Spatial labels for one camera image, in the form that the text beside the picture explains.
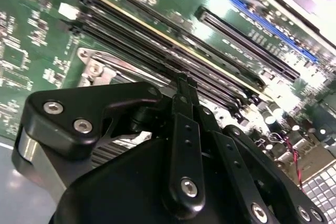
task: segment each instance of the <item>silver screw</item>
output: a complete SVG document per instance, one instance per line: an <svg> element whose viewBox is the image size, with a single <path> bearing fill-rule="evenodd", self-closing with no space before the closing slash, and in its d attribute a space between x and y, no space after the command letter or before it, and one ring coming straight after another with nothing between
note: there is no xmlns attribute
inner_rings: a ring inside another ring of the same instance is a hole
<svg viewBox="0 0 336 224"><path fill-rule="evenodd" d="M233 131L233 133L235 133L235 135L237 135L237 136L240 135L240 131L239 131L239 129L237 129L237 128L233 128L232 131Z"/></svg>
<svg viewBox="0 0 336 224"><path fill-rule="evenodd" d="M79 49L78 50L78 55L80 57L83 57L83 58L87 58L88 57L88 53L84 49Z"/></svg>
<svg viewBox="0 0 336 224"><path fill-rule="evenodd" d="M95 76L98 76L100 74L103 73L103 67L98 65L98 64L92 64L90 67L89 67L89 70L90 72L95 75Z"/></svg>
<svg viewBox="0 0 336 224"><path fill-rule="evenodd" d="M187 194L187 196L189 197L196 197L197 195L197 187L194 184L194 182L192 182L190 179L183 179L181 181L181 187L182 187L182 191L184 191L185 194Z"/></svg>
<svg viewBox="0 0 336 224"><path fill-rule="evenodd" d="M80 133L86 134L92 131L92 124L85 119L77 119L73 124L75 130Z"/></svg>
<svg viewBox="0 0 336 224"><path fill-rule="evenodd" d="M211 111L208 108L203 108L203 111L205 112L205 114L210 115Z"/></svg>
<svg viewBox="0 0 336 224"><path fill-rule="evenodd" d="M57 115L63 112L63 106L58 102L46 102L43 109L48 114Z"/></svg>
<svg viewBox="0 0 336 224"><path fill-rule="evenodd" d="M301 215L301 217L305 220L305 221L310 221L310 216L309 214L302 208L302 207L298 207L299 213Z"/></svg>
<svg viewBox="0 0 336 224"><path fill-rule="evenodd" d="M267 218L267 215L266 215L265 211L257 203L253 203L251 208L252 208L253 214L257 217L257 219L261 223L266 223L267 222L268 218Z"/></svg>
<svg viewBox="0 0 336 224"><path fill-rule="evenodd" d="M150 92L153 95L157 95L158 93L156 92L155 88L149 88L148 92Z"/></svg>
<svg viewBox="0 0 336 224"><path fill-rule="evenodd" d="M187 98L186 97L180 97L181 101L184 102L184 103L187 103Z"/></svg>
<svg viewBox="0 0 336 224"><path fill-rule="evenodd" d="M320 214L315 209L311 208L310 211L318 221L320 221L320 222L323 221L322 217L320 216Z"/></svg>

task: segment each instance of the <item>motherboard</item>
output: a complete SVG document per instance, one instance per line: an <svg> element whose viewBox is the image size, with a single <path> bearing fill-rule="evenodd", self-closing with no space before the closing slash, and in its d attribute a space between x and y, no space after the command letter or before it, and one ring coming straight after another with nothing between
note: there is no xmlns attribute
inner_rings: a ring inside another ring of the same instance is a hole
<svg viewBox="0 0 336 224"><path fill-rule="evenodd" d="M297 180L297 160L334 144L317 118L335 118L335 66L336 46L280 0L0 0L0 135L15 139L32 92L185 72L220 126Z"/></svg>

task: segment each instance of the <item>blue pcie slot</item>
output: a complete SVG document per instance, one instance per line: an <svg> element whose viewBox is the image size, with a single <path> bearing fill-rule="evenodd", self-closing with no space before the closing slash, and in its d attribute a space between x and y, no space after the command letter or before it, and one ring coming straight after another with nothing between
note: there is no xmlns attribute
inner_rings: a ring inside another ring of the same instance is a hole
<svg viewBox="0 0 336 224"><path fill-rule="evenodd" d="M275 34L278 36L282 41L284 41L286 44L288 44L292 49L297 51L298 53L302 54L309 60L313 62L318 62L318 59L313 56L309 51L305 49L300 49L297 45L295 45L294 41L292 41L290 38L288 38L286 35L284 35L282 32L280 32L273 24L271 24L269 21L264 19L263 17L260 17L252 12L250 12L247 9L246 4L241 2L240 0L229 0L235 7L240 9L242 12L244 12L247 16L249 16L254 21L258 22L260 25L265 27L270 33Z"/></svg>

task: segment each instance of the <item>red wire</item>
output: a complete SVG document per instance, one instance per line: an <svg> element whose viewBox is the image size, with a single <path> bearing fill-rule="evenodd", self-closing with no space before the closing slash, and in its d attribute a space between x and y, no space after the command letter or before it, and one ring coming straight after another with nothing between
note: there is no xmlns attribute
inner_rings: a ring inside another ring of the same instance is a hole
<svg viewBox="0 0 336 224"><path fill-rule="evenodd" d="M301 170L299 169L299 166L298 166L298 157L299 157L299 153L297 150L295 150L292 146L292 144L289 142L289 138L286 137L285 138L286 140L286 143L287 143L287 146L289 148L289 151L293 153L293 159L294 159L294 164L295 164L295 168L296 168L296 173L298 175L298 181L299 181L299 186L300 186L300 189L305 192L303 190L303 187L302 187L302 173L301 173Z"/></svg>

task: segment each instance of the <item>gray table surface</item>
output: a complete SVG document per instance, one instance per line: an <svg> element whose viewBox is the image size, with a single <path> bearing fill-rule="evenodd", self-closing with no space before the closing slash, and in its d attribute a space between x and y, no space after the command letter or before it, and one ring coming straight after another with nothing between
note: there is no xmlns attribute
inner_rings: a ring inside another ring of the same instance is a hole
<svg viewBox="0 0 336 224"><path fill-rule="evenodd" d="M3 224L47 224L55 203L12 165L14 142L0 137L0 218Z"/></svg>

